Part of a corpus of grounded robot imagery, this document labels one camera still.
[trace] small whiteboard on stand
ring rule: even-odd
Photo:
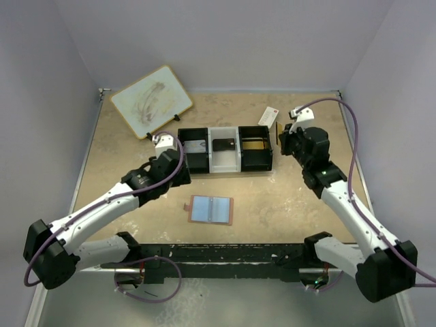
[[[139,139],[181,114],[193,102],[171,68],[156,69],[110,98]]]

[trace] beige table surface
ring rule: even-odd
[[[192,93],[194,107],[163,129],[257,125],[267,106],[280,110],[278,122],[288,123],[288,110],[311,100],[334,94]],[[76,210],[107,192],[129,170],[139,167],[154,154],[148,140],[138,140],[106,96],[97,123],[91,150],[76,201]],[[330,138],[330,157],[347,173],[352,156],[341,111],[336,102],[312,107],[315,124]],[[196,177],[192,184],[172,188],[113,221],[91,237],[98,240],[128,231],[140,243],[301,243],[306,236],[327,231],[343,242],[354,239],[339,218],[307,189],[301,167],[292,157],[280,155],[270,131],[273,146],[272,172],[238,174],[221,178],[218,174]],[[357,173],[354,189],[367,203]],[[188,223],[184,203],[191,195],[234,198],[231,226]]]

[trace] purple cable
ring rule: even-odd
[[[135,191],[129,191],[129,192],[124,192],[124,193],[120,193],[120,194],[115,194],[114,196],[110,196],[108,199],[109,201],[118,199],[118,198],[122,198],[123,196],[133,196],[139,193],[143,193],[143,192],[147,192],[150,191],[151,189],[155,189],[156,187],[162,186],[163,184],[167,183],[168,181],[170,181],[174,176],[177,175],[177,173],[179,172],[179,170],[182,168],[182,164],[183,164],[183,146],[180,142],[180,140],[175,137],[173,134],[171,134],[170,132],[167,131],[160,131],[158,133],[156,133],[155,135],[161,135],[161,134],[168,134],[170,136],[172,136],[176,142],[177,142],[177,146],[178,146],[178,150],[180,153],[180,159],[178,160],[178,164],[176,169],[174,169],[174,171],[165,179],[163,179],[160,182],[157,182],[156,184],[153,184],[151,186],[145,187],[143,189],[137,189]],[[83,210],[81,213],[78,213],[76,216],[74,216],[73,218],[71,218],[69,221],[67,221],[67,223],[65,223],[65,228],[67,228],[68,226],[71,226],[73,223],[75,223],[79,218],[85,216],[87,213],[90,213],[91,211],[95,210],[96,208],[100,207],[103,204],[106,204],[107,201],[106,200],[102,200],[100,202],[97,202],[95,204],[93,204],[92,206],[86,208],[85,210]],[[59,228],[56,232],[54,232],[50,237],[48,237],[46,239],[46,241],[44,243],[42,243],[41,247],[36,251],[35,255],[33,255],[33,257],[31,258],[28,267],[26,268],[26,273],[25,273],[25,286],[27,287],[32,287],[35,286],[39,283],[41,283],[41,281],[34,281],[32,283],[29,283],[29,275],[30,272],[32,270],[33,265],[35,264],[36,260],[38,259],[38,257],[41,255],[41,253],[47,248],[47,246],[60,234],[62,233],[62,231],[64,231],[63,228]]]
[[[178,283],[177,283],[177,287],[176,290],[174,292],[171,293],[171,295],[167,296],[166,298],[160,298],[159,300],[148,300],[146,298],[141,298],[140,296],[137,295],[133,295],[132,293],[128,293],[126,292],[119,284],[118,281],[116,281],[116,275],[114,276],[114,282],[115,282],[115,287],[116,290],[119,291],[120,293],[123,293],[125,295],[127,295],[130,298],[134,298],[135,300],[139,300],[141,302],[145,302],[145,303],[163,303],[168,301],[171,298],[174,298],[174,296],[177,294],[177,292],[180,290],[180,287],[182,286],[182,272],[180,271],[180,268],[176,265],[176,263],[168,258],[164,258],[164,257],[149,257],[149,258],[144,258],[144,259],[139,259],[136,261],[130,261],[130,262],[123,262],[120,263],[120,266],[131,266],[134,264],[140,264],[141,262],[147,262],[147,261],[151,261],[151,260],[163,260],[168,262],[169,264],[172,264],[175,269],[177,270],[177,275],[178,275]]]
[[[358,139],[359,139],[359,129],[358,129],[358,124],[357,124],[357,118],[356,118],[356,115],[354,114],[354,111],[343,100],[336,99],[335,97],[323,97],[321,99],[317,99],[317,100],[314,100],[312,102],[309,102],[308,104],[305,104],[303,107],[297,109],[296,113],[298,114],[299,112],[303,111],[304,109],[308,108],[309,106],[312,106],[313,104],[317,104],[318,102],[322,102],[322,101],[336,101],[336,102],[339,102],[340,104],[342,104],[343,106],[345,106],[347,108],[348,112],[351,114],[351,116],[353,118],[353,123],[354,123],[354,145],[353,145],[352,162],[351,162],[351,164],[349,166],[348,183],[347,183],[348,194],[352,195],[353,194],[353,191],[352,191],[353,169],[354,169],[354,166],[356,165],[357,144],[358,144]],[[354,201],[354,199],[351,196],[350,196],[350,200],[351,200],[351,203],[352,203],[354,209],[356,209],[357,213],[369,225],[369,227],[371,227],[371,229],[380,237],[380,239],[385,242],[385,244],[389,247],[389,249],[393,252],[393,254],[395,254],[398,257],[398,259],[400,259],[404,264],[406,264],[409,268],[411,268],[412,270],[417,272],[419,275],[425,277],[426,279],[428,279],[429,281],[434,283],[434,284],[421,284],[421,283],[419,283],[419,284],[415,284],[415,287],[436,287],[436,278],[430,276],[429,274],[427,274],[426,272],[424,272],[423,270],[419,269],[417,266],[415,266],[411,262],[409,262],[409,260],[404,258],[401,255],[401,253],[399,253],[395,249],[395,247],[392,244],[390,244],[388,239],[377,228],[377,226],[374,225],[371,222],[371,220],[369,220],[369,218],[360,210],[359,206],[356,204],[356,201]]]

